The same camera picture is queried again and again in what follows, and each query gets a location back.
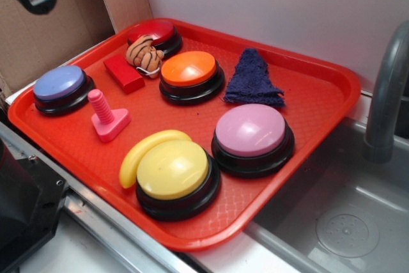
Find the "pink bolt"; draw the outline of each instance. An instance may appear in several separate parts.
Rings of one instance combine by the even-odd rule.
[[[101,141],[112,141],[129,124],[130,115],[128,110],[111,110],[100,90],[91,90],[88,93],[88,101],[95,111],[91,121]]]

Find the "red block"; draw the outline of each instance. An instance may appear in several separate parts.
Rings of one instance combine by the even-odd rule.
[[[106,59],[104,65],[126,94],[136,91],[145,85],[143,77],[120,54]]]

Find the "red tray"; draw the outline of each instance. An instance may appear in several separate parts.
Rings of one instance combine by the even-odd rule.
[[[273,84],[284,90],[287,107],[280,110],[295,135],[295,152],[276,174],[244,180],[222,174],[221,192],[203,213],[180,222],[149,218],[139,206],[134,187],[122,189],[118,173],[128,151],[144,137],[164,129],[186,132],[211,153],[210,143],[218,119],[232,104],[218,97],[199,105],[175,106],[165,102],[159,79],[145,79],[145,87],[124,94],[105,70],[102,61],[125,55],[131,26],[96,46],[71,64],[90,75],[112,109],[127,108],[132,121],[110,143],[99,140],[87,104],[57,118],[41,115],[34,106],[33,88],[12,104],[10,121],[58,160],[74,176],[128,217],[146,233],[175,251],[199,251],[220,244],[243,230],[297,167],[342,120],[360,96],[357,77],[338,65],[301,56],[177,20],[170,20],[183,37],[183,51],[212,54],[229,81],[246,47],[257,48],[268,63]]]

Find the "yellow banana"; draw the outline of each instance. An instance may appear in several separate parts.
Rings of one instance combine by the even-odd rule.
[[[139,141],[125,156],[120,169],[120,184],[124,189],[131,188],[136,183],[138,165],[145,154],[160,143],[171,140],[192,139],[179,130],[163,130]]]

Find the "white wall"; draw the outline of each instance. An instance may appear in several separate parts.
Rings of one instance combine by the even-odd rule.
[[[409,0],[149,0],[169,17],[324,59],[358,73],[371,91]]]

